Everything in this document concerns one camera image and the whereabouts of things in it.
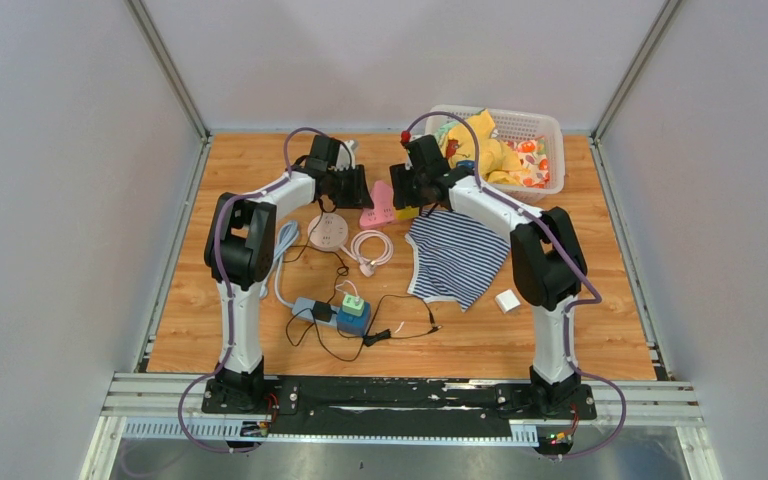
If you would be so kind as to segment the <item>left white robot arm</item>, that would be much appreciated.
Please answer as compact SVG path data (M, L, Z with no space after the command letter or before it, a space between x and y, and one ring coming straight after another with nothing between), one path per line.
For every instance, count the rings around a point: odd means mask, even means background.
M352 148L321 132L315 132L307 154L286 160L276 180L219 197L204 253L222 312L223 345L207 389L212 399L243 413L264 405L259 291L275 263L276 226L286 215L324 198L338 209L373 205L365 170Z

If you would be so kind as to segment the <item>blue cube charger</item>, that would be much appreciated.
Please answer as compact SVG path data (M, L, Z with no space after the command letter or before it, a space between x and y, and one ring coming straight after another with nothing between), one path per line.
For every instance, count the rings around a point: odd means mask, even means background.
M366 335L370 320L370 304L364 303L360 314L354 315L340 308L337 313L337 329L345 334L363 337Z

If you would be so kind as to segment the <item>pink triangular power strip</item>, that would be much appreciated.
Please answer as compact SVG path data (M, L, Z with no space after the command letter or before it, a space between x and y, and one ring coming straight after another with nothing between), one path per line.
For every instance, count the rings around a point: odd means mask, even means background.
M358 221L359 227L362 230L372 230L394 223L392 187L378 180L374 183L370 196L373 206L362 210Z

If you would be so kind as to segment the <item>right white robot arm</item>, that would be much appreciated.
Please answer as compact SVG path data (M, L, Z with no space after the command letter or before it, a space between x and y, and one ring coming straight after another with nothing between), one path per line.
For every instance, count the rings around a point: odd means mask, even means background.
M531 403L556 417L581 385L573 347L574 309L587 280L586 262L569 214L540 210L490 186L465 167L451 167L431 135L401 134L407 162L391 166L397 207L442 206L507 235L513 280L530 304L535 356L530 367Z

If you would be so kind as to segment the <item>green cube charger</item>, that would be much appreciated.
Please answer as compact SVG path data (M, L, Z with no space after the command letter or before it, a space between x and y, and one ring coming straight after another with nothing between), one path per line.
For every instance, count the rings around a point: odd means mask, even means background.
M345 294L341 303L341 311L346 315L359 317L363 315L366 301L357 295Z

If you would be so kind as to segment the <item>yellow power adapter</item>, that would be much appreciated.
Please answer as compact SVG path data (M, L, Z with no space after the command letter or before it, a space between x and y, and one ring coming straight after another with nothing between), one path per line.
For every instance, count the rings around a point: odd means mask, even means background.
M406 207L401 209L395 209L394 220L399 222L408 221L418 217L419 214L420 214L419 207Z

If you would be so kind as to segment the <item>black adapter with cable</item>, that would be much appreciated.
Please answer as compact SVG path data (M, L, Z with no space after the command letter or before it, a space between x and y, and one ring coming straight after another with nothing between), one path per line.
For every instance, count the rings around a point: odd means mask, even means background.
M385 300L387 299L416 300L416 297L412 295L386 294L386 295L383 295L378 300L377 304L374 307L372 307L368 301L364 299L360 299L361 313L359 315L354 315L354 314L344 312L341 306L331 304L330 301L333 300L337 294L337 291L338 291L337 281L340 280L342 277L348 276L349 267L338 253L333 252L333 255L339 260L340 266L336 270L334 290L329 300L323 302L323 301L299 297L292 305L289 306L289 308L292 310L292 316L290 317L290 319L287 321L287 324L285 325L285 336L293 347L300 346L304 341L307 333L311 329L313 329L315 331L319 344L323 347L323 349L329 355L331 355L337 360L349 363L349 362L356 361L360 353L365 347L371 347L372 345L374 345L375 343L378 343L379 341L408 340L408 339L420 338L420 337L424 337L424 336L436 333L442 328L442 326L436 322L431 308L427 304L424 304L424 307L428 312L428 320L430 323L430 328L427 332L416 334L416 335L394 336L393 332L390 329L384 329L378 333L373 333L372 327L375 323L378 313L380 312L380 308L383 306L383 303ZM290 325L297 318L301 320L308 320L309 326L304 330L304 332L298 337L297 340L293 340L292 337L290 336L289 328L290 328ZM324 340L322 339L322 335L320 333L320 326L333 327L336 333L344 339L347 339L347 340L359 339L360 343L358 345L358 350L355 353L355 355L352 358L344 358L335 354L333 351L331 351L325 344Z

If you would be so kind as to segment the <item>light blue power strip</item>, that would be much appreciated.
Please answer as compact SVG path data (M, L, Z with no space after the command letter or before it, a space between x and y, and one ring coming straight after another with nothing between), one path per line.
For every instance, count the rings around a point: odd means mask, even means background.
M292 315L310 323L322 323L337 328L337 313L340 308L322 301L299 297L292 307Z

